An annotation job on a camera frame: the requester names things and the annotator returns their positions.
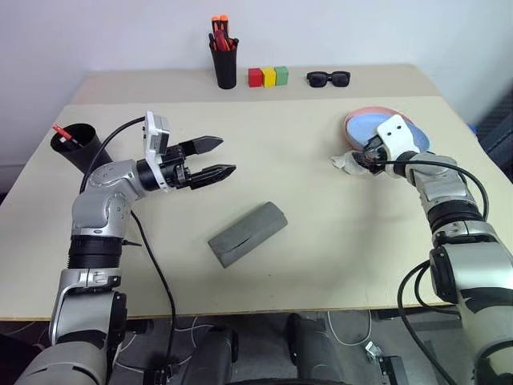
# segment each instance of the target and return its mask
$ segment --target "yellow block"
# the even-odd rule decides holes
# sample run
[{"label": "yellow block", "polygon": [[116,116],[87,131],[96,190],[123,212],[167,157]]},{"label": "yellow block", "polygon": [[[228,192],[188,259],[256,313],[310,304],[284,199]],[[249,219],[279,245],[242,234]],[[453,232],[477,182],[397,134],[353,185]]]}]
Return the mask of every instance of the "yellow block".
[{"label": "yellow block", "polygon": [[264,87],[276,86],[276,71],[274,71],[274,68],[262,68],[262,73],[264,74]]}]

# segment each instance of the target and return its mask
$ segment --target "black cup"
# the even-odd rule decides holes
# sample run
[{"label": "black cup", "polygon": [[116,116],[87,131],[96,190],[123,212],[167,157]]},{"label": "black cup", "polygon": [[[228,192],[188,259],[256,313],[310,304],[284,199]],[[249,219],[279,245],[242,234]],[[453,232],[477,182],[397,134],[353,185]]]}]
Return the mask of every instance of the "black cup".
[{"label": "black cup", "polygon": [[214,51],[210,47],[210,51],[214,60],[217,85],[224,90],[234,88],[237,85],[237,48],[232,51]]},{"label": "black cup", "polygon": [[[83,147],[75,148],[71,144],[64,144],[61,142],[60,139],[62,137],[58,133],[51,138],[50,146],[85,174],[102,145],[96,135],[96,130],[91,125],[85,123],[72,124],[71,126],[64,127],[64,130],[69,132]],[[96,161],[95,168],[111,162],[112,159],[109,154],[102,150]]]}]

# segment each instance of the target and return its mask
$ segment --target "white wall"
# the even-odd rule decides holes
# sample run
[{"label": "white wall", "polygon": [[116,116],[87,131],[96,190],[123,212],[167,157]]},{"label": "white wall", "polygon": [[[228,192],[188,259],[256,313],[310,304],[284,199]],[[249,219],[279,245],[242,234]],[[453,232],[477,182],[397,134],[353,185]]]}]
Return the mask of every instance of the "white wall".
[{"label": "white wall", "polygon": [[0,166],[26,162],[88,71],[211,66],[208,25],[222,12],[242,67],[413,63],[476,123],[513,77],[512,4],[3,0]]}]

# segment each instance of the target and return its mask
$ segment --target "marker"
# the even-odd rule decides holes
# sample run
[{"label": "marker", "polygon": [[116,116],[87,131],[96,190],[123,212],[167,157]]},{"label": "marker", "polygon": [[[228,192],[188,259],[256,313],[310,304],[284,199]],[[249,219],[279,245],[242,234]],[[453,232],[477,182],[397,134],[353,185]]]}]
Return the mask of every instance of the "marker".
[{"label": "marker", "polygon": [[51,126],[60,136],[62,136],[67,142],[71,142],[76,148],[82,148],[83,146],[73,137],[71,134],[66,131],[64,128],[58,126],[57,124],[54,124]]},{"label": "marker", "polygon": [[212,49],[214,51],[217,51],[217,45],[216,45],[216,40],[214,40],[214,35],[208,34],[208,39],[210,40],[210,47],[212,47]]},{"label": "marker", "polygon": [[222,14],[219,17],[219,24],[221,26],[221,30],[224,32],[224,37],[228,38],[228,34],[229,34],[230,30],[228,29],[228,15],[227,14]]},{"label": "marker", "polygon": [[230,46],[228,45],[222,30],[217,30],[216,32],[216,44],[219,51],[230,51]]},{"label": "marker", "polygon": [[212,32],[215,34],[219,30],[219,16],[212,16]]}]

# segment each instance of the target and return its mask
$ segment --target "red block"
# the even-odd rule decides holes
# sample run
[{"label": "red block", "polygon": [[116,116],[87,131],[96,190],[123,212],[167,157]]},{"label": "red block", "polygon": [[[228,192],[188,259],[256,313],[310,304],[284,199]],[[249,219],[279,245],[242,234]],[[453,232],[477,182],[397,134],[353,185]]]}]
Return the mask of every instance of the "red block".
[{"label": "red block", "polygon": [[262,87],[264,74],[262,74],[262,70],[260,68],[249,68],[248,79],[250,87]]}]

